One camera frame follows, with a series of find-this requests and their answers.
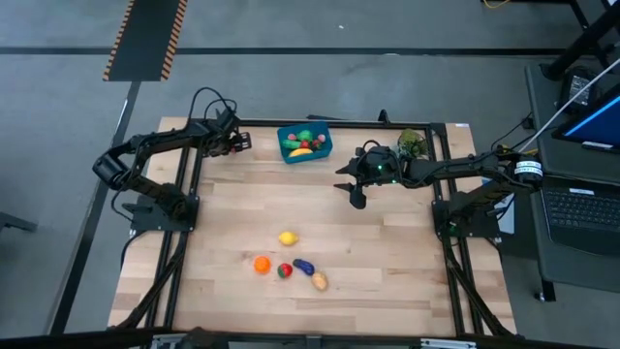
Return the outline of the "green potted artificial plant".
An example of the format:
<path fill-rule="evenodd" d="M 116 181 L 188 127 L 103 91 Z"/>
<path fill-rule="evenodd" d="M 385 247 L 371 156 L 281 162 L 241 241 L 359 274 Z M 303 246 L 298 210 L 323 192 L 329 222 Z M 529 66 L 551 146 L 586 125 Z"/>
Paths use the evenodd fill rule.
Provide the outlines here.
<path fill-rule="evenodd" d="M 404 129 L 397 140 L 400 157 L 422 158 L 428 155 L 426 139 L 413 129 Z"/>

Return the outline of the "dark metal stand foot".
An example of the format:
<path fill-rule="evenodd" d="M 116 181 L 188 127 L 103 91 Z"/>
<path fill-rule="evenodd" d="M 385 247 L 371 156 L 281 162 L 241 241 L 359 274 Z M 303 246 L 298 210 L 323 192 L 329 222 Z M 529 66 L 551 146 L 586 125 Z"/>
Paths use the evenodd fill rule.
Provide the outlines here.
<path fill-rule="evenodd" d="M 37 227 L 38 225 L 36 223 L 0 211 L 0 233 L 5 228 L 16 228 L 24 232 L 33 233 L 36 231 Z"/>

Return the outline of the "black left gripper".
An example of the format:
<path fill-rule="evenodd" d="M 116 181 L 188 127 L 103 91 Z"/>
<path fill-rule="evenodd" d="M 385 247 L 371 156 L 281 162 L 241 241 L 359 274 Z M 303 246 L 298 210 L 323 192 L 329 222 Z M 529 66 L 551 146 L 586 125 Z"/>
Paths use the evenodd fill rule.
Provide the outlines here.
<path fill-rule="evenodd" d="M 231 152 L 236 153 L 252 147 L 251 143 L 242 142 L 242 140 L 251 140 L 250 134 L 239 132 L 237 125 L 223 128 L 213 123 L 207 123 L 206 128 L 209 131 L 205 143 L 206 156 L 229 155 Z"/>

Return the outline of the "black side desk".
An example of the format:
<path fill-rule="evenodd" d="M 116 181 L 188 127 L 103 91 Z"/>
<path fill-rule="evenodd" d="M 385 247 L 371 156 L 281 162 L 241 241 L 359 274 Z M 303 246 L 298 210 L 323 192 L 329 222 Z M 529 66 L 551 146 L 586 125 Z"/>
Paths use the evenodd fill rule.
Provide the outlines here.
<path fill-rule="evenodd" d="M 607 182 L 587 180 L 585 177 L 553 175 L 543 172 L 543 179 L 551 176 L 620 186 L 620 176 L 617 176 L 617 182 Z M 531 206 L 532 227 L 534 229 L 533 239 L 537 247 L 538 266 L 542 283 L 562 283 L 620 293 L 620 257 L 586 253 L 556 244 L 550 239 L 541 190 L 527 197 L 519 197 L 517 201 L 520 204 L 528 203 Z"/>

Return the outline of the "teal plastic container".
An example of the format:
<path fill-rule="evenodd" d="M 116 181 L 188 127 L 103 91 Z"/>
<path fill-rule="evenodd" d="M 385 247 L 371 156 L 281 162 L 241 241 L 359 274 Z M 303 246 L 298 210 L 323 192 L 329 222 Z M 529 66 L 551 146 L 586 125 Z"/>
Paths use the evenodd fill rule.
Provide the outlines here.
<path fill-rule="evenodd" d="M 302 130 L 310 130 L 313 133 L 314 140 L 317 140 L 320 134 L 325 135 L 326 140 L 324 143 L 322 143 L 322 147 L 320 149 L 314 149 L 312 146 L 313 141 L 310 142 L 310 149 L 314 151 L 313 154 L 289 158 L 288 155 L 293 149 L 283 148 L 281 145 L 281 141 L 287 140 L 289 134 L 297 135 Z M 281 155 L 283 157 L 284 162 L 287 164 L 295 164 L 295 163 L 308 162 L 308 161 L 314 161 L 314 160 L 326 158 L 329 156 L 333 148 L 333 142 L 332 142 L 332 139 L 329 133 L 328 124 L 324 121 L 313 121 L 313 122 L 308 122 L 308 123 L 281 127 L 277 130 L 277 139 L 278 139 L 278 143 L 280 146 Z"/>

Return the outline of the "white rod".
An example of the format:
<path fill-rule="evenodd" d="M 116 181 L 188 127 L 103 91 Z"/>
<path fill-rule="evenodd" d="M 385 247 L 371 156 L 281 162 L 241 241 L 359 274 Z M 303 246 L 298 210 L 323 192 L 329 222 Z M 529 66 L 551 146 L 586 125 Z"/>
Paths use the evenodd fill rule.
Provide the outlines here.
<path fill-rule="evenodd" d="M 620 150 L 587 149 L 581 142 L 556 139 L 553 132 L 577 121 L 576 117 L 559 112 L 561 83 L 545 78 L 543 66 L 527 66 L 525 77 L 534 126 L 540 131 L 526 142 L 535 143 L 542 170 L 546 174 L 617 182 Z"/>

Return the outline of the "black power adapter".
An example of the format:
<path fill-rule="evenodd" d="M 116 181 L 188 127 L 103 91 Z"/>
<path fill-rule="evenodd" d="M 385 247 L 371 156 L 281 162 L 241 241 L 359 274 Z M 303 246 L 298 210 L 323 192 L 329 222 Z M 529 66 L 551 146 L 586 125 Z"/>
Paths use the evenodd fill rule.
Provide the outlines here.
<path fill-rule="evenodd" d="M 597 96 L 597 85 L 592 84 L 579 94 L 572 102 L 569 103 L 581 89 L 583 89 L 596 75 L 588 68 L 584 66 L 576 66 L 567 71 L 564 76 L 559 108 L 567 105 L 564 109 L 564 113 L 570 115 L 576 115 L 583 111 L 587 111 L 594 103 Z"/>

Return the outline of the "black stand leg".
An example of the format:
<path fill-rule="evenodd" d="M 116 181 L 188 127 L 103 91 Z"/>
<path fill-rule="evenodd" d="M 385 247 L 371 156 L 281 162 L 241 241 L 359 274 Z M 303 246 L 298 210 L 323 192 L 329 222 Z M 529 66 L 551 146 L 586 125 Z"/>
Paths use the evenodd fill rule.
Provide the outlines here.
<path fill-rule="evenodd" d="M 607 0 L 602 1 L 604 3 L 603 14 L 590 24 L 577 0 L 566 0 L 581 26 L 582 34 L 551 64 L 542 65 L 542 73 L 547 79 L 561 79 L 566 71 L 586 53 L 592 53 L 603 67 L 610 67 L 607 53 L 599 45 L 599 40 L 612 28 L 620 34 L 620 0 L 614 0 L 612 4 L 609 4 Z"/>

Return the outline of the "black yellow striped floor mat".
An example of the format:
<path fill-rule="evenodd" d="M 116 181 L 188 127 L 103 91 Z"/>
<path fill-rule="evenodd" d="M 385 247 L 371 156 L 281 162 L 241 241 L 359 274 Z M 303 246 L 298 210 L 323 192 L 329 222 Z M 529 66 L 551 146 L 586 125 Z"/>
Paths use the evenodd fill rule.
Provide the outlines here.
<path fill-rule="evenodd" d="M 103 81 L 166 81 L 188 0 L 129 0 Z"/>

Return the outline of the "black laptop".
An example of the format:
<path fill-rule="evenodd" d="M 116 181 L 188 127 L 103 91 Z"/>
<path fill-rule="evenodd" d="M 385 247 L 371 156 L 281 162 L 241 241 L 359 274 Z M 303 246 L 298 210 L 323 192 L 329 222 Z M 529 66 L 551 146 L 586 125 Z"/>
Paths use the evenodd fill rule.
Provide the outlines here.
<path fill-rule="evenodd" d="M 551 176 L 541 192 L 554 243 L 620 257 L 620 186 Z"/>

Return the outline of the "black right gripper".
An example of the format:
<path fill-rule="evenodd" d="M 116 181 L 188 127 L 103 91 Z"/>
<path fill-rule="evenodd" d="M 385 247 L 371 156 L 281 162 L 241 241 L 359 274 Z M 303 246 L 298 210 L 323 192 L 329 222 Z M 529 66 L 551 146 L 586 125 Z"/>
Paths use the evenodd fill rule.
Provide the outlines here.
<path fill-rule="evenodd" d="M 334 187 L 350 192 L 350 203 L 357 209 L 364 209 L 366 207 L 366 196 L 363 194 L 364 187 L 399 183 L 402 176 L 399 161 L 399 168 L 396 171 L 380 172 L 369 169 L 364 161 L 367 151 L 360 156 L 352 158 L 347 166 L 335 171 L 337 175 L 351 175 L 356 179 L 354 184 L 337 183 L 334 184 Z"/>

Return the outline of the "yellow power plug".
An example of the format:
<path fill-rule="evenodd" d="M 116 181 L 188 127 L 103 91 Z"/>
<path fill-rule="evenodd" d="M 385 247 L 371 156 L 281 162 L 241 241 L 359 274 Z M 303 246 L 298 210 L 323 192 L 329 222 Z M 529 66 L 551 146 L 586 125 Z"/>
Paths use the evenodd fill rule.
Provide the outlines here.
<path fill-rule="evenodd" d="M 497 149 L 501 152 L 501 153 L 510 153 L 510 152 L 514 152 L 514 149 L 508 147 L 505 144 L 500 144 L 497 146 Z M 536 157 L 539 153 L 539 150 L 537 148 L 531 149 L 531 150 L 527 150 L 527 151 L 523 151 L 524 155 L 527 156 L 534 156 Z"/>

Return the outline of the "monitor with blue screen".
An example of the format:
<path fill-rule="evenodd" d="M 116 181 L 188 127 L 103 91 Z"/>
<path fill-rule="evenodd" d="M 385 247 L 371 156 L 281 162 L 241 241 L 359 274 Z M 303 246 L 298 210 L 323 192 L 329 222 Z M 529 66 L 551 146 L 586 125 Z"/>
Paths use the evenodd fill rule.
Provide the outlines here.
<path fill-rule="evenodd" d="M 620 154 L 620 90 L 609 91 L 580 118 L 562 124 L 552 137 L 583 148 Z"/>

